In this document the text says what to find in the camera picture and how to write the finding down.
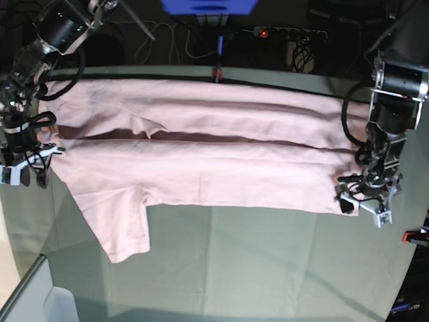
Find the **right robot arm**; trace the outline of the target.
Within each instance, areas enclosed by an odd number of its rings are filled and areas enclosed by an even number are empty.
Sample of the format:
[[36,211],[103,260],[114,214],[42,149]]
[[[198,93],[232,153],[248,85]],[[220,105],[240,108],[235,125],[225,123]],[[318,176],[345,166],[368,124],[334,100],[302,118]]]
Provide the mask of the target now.
[[[43,144],[37,132],[56,123],[50,112],[32,115],[33,99],[53,101],[67,93],[83,76],[86,64],[83,42],[100,26],[108,14],[122,5],[146,36],[155,37],[125,1],[51,1],[35,18],[36,39],[14,58],[9,75],[1,82],[1,184],[25,183],[24,170],[31,170],[38,186],[45,188],[50,161],[64,148]],[[61,90],[47,94],[45,81],[58,56],[77,54],[78,71]]]

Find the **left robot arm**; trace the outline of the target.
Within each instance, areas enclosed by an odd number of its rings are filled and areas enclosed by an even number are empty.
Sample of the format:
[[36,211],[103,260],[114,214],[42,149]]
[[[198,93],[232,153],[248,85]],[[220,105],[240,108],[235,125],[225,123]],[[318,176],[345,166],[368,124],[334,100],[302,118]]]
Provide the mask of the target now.
[[[392,223],[390,204],[400,193],[400,156],[406,132],[416,129],[428,100],[428,2],[404,1],[395,19],[366,49],[372,64],[369,80],[350,88],[343,101],[341,124],[346,138],[358,147],[355,162],[360,174],[342,176],[335,199],[344,214],[364,209],[381,227]],[[347,125],[351,97],[370,88],[366,140],[355,138]]]

